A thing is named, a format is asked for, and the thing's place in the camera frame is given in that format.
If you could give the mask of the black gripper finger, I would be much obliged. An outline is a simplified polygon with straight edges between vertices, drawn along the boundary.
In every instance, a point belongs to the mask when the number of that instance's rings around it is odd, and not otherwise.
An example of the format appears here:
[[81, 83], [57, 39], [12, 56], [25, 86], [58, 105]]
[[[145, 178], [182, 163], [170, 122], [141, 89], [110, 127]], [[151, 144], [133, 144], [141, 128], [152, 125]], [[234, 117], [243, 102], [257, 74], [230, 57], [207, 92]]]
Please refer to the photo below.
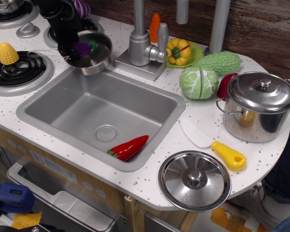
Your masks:
[[69, 44], [69, 52], [71, 60], [79, 60], [81, 58], [80, 48], [81, 45], [79, 42], [72, 42]]
[[68, 48], [59, 47], [58, 51], [66, 62], [71, 63], [72, 61], [75, 60], [75, 54], [74, 54], [73, 48], [71, 48], [71, 47], [68, 47]]

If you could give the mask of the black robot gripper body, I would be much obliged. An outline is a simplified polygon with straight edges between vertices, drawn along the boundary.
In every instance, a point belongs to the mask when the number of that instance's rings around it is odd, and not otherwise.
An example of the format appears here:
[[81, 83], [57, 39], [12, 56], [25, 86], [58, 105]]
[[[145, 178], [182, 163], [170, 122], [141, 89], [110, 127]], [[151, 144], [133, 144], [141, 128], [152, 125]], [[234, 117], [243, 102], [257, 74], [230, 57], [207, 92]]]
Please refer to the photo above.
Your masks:
[[40, 15], [53, 29], [59, 52], [72, 52], [73, 42], [78, 40], [81, 31], [81, 19], [71, 0], [37, 0]]

